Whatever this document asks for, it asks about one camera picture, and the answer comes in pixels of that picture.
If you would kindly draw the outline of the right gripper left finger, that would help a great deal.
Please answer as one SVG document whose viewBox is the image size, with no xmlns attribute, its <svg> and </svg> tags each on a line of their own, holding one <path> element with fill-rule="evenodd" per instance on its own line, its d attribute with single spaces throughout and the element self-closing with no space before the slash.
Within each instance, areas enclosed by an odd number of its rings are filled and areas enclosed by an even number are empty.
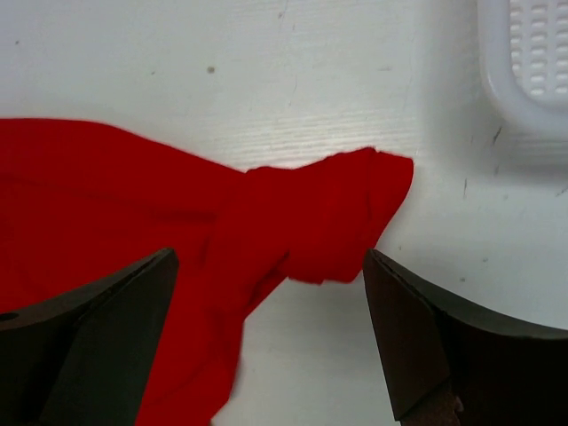
<svg viewBox="0 0 568 426">
<path fill-rule="evenodd" d="M 178 257 L 161 249 L 101 280 L 1 315 L 3 425 L 132 425 Z"/>
</svg>

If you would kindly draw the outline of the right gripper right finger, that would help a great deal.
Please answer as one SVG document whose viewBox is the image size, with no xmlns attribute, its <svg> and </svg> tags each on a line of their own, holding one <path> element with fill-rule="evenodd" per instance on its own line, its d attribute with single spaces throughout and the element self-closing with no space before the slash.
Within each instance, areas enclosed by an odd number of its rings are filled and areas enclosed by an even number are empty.
<svg viewBox="0 0 568 426">
<path fill-rule="evenodd" d="M 565 330 L 475 304 L 377 250 L 363 273 L 397 422 L 566 424 Z"/>
</svg>

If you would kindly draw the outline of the red t shirt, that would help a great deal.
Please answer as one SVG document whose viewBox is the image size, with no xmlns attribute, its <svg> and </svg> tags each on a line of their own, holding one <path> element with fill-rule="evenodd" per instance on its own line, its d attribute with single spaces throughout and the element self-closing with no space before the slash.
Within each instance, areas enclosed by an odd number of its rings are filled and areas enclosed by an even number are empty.
<svg viewBox="0 0 568 426">
<path fill-rule="evenodd" d="M 207 425 L 244 321 L 285 279 L 353 281 L 406 198 L 410 158 L 365 147 L 234 170 L 95 122 L 1 122 L 1 308 L 41 302 L 163 248 L 179 270 L 140 425 Z"/>
</svg>

